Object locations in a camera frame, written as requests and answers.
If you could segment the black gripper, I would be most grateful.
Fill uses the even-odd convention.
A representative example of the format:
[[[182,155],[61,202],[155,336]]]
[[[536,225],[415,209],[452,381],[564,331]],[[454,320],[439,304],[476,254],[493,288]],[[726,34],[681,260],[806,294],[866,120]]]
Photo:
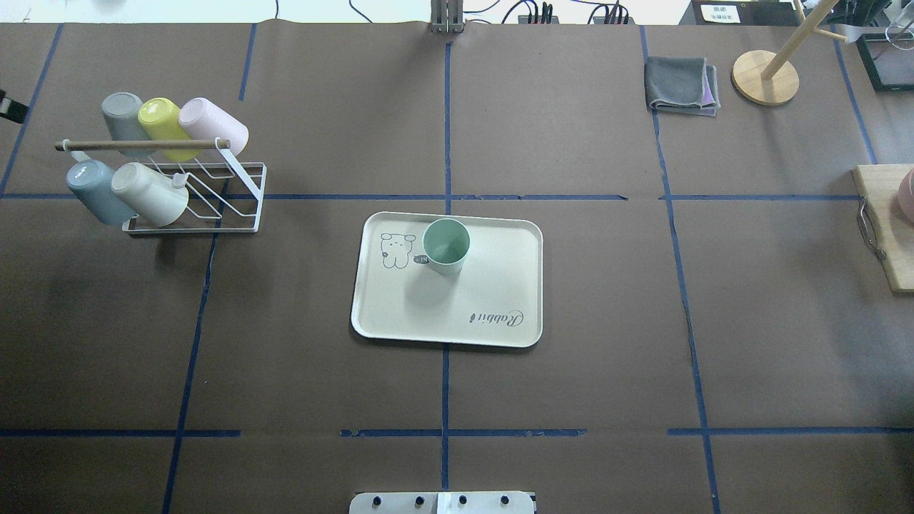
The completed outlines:
[[[29,114],[29,105],[13,100],[4,90],[0,90],[0,117],[15,124],[23,124]]]

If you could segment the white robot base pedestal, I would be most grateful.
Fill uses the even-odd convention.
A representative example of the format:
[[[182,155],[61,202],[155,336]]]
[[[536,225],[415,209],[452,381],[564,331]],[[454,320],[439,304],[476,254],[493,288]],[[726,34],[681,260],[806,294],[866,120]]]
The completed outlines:
[[[536,496],[519,490],[363,492],[349,513],[536,513]]]

